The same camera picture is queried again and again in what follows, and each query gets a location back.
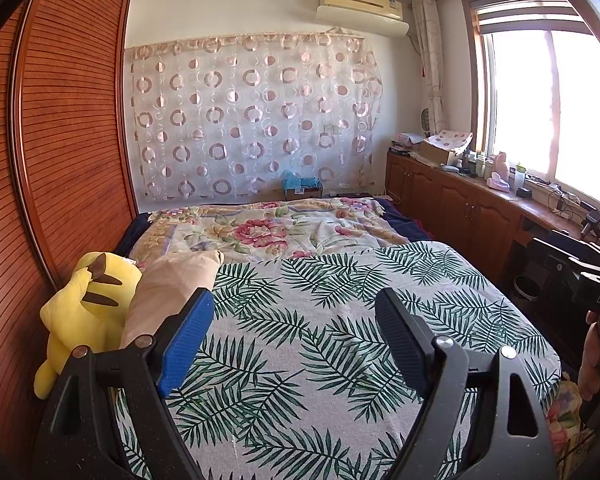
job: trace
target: circle-patterned curtain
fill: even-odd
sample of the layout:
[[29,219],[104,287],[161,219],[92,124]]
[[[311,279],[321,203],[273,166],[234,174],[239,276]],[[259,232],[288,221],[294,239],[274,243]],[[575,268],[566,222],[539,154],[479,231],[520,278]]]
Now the circle-patterned curtain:
[[127,127],[147,197],[239,200],[280,189],[285,170],[327,190],[369,184],[382,80],[365,38],[223,36],[139,46],[131,57]]

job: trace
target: window blind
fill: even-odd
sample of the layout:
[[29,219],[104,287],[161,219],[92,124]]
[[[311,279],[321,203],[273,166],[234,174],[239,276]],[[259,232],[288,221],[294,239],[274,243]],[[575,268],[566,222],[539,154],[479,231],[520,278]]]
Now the window blind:
[[567,0],[477,0],[480,34],[506,30],[564,30],[591,34]]

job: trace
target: window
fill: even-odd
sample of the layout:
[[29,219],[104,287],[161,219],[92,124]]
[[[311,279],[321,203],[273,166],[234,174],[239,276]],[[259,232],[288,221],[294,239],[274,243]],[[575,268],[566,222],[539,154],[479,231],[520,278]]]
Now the window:
[[600,43],[565,0],[471,6],[483,147],[600,208]]

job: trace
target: yellow plush toy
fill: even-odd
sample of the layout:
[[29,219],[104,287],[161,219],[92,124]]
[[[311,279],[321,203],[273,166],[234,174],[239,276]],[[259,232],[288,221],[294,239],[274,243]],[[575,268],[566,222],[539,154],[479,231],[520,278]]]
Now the yellow plush toy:
[[126,311],[141,275],[115,254],[88,253],[78,261],[69,283],[40,309],[49,339],[46,361],[33,383],[38,398],[51,393],[75,347],[87,345],[98,353],[120,346]]

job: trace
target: silver screw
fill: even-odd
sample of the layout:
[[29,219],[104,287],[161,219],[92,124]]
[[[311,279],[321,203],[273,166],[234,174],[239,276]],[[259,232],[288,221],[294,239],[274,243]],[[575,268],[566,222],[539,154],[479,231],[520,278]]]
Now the silver screw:
[[454,345],[454,340],[446,335],[439,335],[436,338],[436,345],[440,348],[451,348]]
[[139,335],[138,337],[136,337],[134,344],[138,348],[147,348],[148,346],[151,346],[151,343],[153,342],[154,338],[150,335]]
[[87,352],[89,352],[89,347],[87,347],[85,345],[80,345],[80,346],[77,346],[76,348],[74,348],[74,351],[71,352],[71,355],[74,356],[75,358],[81,359],[85,355],[87,355]]
[[500,348],[500,353],[507,359],[515,359],[516,355],[518,355],[515,348],[506,345]]

